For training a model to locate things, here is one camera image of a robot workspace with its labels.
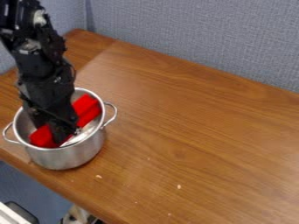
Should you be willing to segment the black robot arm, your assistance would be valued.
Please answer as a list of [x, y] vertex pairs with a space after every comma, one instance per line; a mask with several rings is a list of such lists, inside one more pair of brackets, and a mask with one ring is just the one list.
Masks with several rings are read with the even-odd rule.
[[52, 141], [62, 144], [78, 130], [71, 105], [76, 71], [64, 58], [66, 39], [39, 0], [0, 0], [0, 42], [18, 67], [23, 109], [35, 127], [48, 126]]

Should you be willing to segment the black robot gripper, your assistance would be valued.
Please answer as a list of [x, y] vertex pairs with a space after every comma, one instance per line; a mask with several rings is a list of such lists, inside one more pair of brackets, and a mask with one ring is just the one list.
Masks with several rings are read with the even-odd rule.
[[76, 132], [78, 114], [71, 106], [75, 69], [64, 51], [12, 50], [18, 65], [16, 86], [36, 129], [50, 124], [52, 140], [62, 144]]

